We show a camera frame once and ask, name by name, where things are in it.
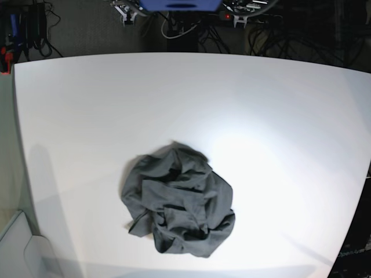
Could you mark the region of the blue box at top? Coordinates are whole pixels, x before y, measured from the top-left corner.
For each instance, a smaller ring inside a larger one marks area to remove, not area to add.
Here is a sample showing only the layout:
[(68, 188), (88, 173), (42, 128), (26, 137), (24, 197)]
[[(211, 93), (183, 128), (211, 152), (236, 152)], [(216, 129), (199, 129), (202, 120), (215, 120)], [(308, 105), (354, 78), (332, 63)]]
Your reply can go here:
[(222, 0), (141, 0), (143, 8), (151, 12), (157, 11), (202, 11), (213, 12)]

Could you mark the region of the black power strip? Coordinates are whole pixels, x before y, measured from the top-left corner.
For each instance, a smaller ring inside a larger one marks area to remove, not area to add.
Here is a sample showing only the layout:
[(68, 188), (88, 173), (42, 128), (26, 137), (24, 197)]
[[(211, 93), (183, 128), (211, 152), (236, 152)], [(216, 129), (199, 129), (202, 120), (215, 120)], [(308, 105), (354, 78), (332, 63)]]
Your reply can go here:
[(245, 28), (248, 24), (265, 24), (269, 22), (280, 22), (284, 19), (279, 14), (261, 14), (258, 16), (234, 16), (230, 12), (218, 12), (220, 24), (230, 28)]

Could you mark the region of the red and black clamp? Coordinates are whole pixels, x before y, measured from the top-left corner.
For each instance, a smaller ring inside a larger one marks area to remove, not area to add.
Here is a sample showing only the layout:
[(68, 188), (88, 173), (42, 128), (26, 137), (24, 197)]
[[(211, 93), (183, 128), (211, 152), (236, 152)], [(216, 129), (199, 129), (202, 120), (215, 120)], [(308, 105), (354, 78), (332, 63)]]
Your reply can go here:
[(1, 47), (1, 74), (9, 75), (12, 69), (13, 53), (6, 50), (5, 46)]

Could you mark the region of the dark grey t-shirt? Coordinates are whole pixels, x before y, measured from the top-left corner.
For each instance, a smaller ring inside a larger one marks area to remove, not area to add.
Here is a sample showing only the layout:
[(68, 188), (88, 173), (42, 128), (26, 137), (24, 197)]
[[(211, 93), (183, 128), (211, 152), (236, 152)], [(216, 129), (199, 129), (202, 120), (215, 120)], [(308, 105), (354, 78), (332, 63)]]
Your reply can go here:
[(231, 234), (232, 198), (231, 185), (207, 157), (179, 142), (140, 156), (121, 191), (131, 235), (152, 235), (161, 254), (201, 258), (210, 257)]

